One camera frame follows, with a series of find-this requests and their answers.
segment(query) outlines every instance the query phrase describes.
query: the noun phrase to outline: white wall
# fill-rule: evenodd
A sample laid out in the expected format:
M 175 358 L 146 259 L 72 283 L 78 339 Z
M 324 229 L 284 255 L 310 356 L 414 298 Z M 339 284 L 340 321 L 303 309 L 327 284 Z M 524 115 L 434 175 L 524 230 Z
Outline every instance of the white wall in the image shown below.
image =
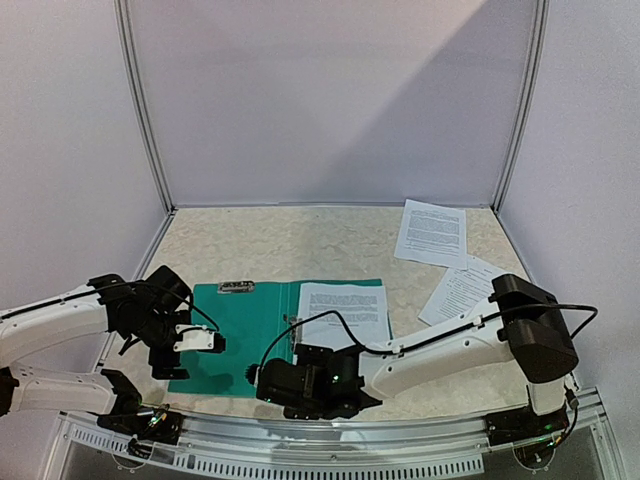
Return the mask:
M 163 212 L 140 140 L 113 2 L 0 3 L 0 310 L 130 277 Z M 80 371 L 85 337 L 34 359 Z M 0 419 L 0 478 L 37 477 L 55 413 Z
M 552 2 L 501 212 L 536 282 L 601 309 L 576 339 L 640 478 L 640 3 Z
M 490 204 L 534 6 L 131 2 L 176 203 Z

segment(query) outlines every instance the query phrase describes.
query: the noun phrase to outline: green binder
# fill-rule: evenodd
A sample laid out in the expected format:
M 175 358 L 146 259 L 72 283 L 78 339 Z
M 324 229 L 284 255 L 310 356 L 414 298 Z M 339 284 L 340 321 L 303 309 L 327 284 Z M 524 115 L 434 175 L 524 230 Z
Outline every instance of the green binder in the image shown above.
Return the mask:
M 246 380 L 247 367 L 260 363 L 269 344 L 289 327 L 285 316 L 296 316 L 300 286 L 315 282 L 331 285 L 380 286 L 380 279 L 354 281 L 304 280 L 291 283 L 256 283 L 249 293 L 218 293 L 217 284 L 199 284 L 193 289 L 195 304 L 220 326 L 227 340 L 222 354 L 185 352 L 181 368 L 188 380 L 171 380 L 169 392 L 225 397 L 255 397 L 255 388 Z M 197 312 L 192 312 L 194 325 L 208 325 Z M 291 342 L 283 338 L 269 358 L 291 361 Z

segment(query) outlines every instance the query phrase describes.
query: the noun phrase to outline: table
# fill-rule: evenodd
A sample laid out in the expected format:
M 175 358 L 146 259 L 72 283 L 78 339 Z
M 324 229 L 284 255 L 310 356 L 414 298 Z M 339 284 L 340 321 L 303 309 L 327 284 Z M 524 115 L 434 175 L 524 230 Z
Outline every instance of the table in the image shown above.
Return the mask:
M 526 278 L 513 248 L 489 209 L 467 209 L 468 253 Z M 394 336 L 426 327 L 418 313 L 443 267 L 394 258 L 401 207 L 247 207 L 181 209 L 148 272 L 166 264 L 184 281 L 288 282 L 304 279 L 381 278 Z M 281 407 L 255 399 L 167 393 L 151 378 L 141 343 L 117 355 L 116 339 L 105 368 L 122 371 L 147 404 L 220 415 L 282 418 Z M 515 362 L 476 367 L 403 392 L 354 420 L 406 420 L 459 415 L 526 403 L 526 380 Z

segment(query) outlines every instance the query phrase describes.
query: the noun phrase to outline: white panel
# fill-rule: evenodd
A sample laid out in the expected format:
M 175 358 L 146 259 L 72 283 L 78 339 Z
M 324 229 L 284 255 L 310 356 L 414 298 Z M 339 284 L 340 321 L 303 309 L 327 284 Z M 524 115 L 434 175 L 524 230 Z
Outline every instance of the white panel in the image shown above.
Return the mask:
M 176 203 L 491 203 L 534 4 L 131 2 Z
M 640 478 L 640 3 L 552 2 L 501 214 L 536 282 L 601 309 L 576 339 L 629 478 Z M 572 326 L 578 316 L 571 318 Z
M 0 309 L 90 277 L 130 277 L 163 219 L 113 3 L 0 3 Z M 32 359 L 89 368 L 86 337 Z M 33 479 L 55 414 L 0 419 L 0 477 Z

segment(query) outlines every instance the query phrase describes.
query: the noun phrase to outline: white paper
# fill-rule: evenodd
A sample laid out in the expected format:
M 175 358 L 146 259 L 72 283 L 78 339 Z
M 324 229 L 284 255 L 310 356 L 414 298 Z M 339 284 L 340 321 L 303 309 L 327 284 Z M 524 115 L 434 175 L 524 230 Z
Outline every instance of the white paper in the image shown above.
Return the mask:
M 464 210 L 407 200 L 395 257 L 466 270 L 467 225 Z
M 436 325 L 465 313 L 493 293 L 491 280 L 507 273 L 471 255 L 467 264 L 467 270 L 447 270 L 418 315 L 420 320 Z
M 303 283 L 300 286 L 298 317 L 305 319 L 327 310 L 340 312 L 355 337 L 364 344 L 390 339 L 384 286 Z M 302 343 L 334 350 L 353 345 L 335 315 L 319 318 L 300 328 Z

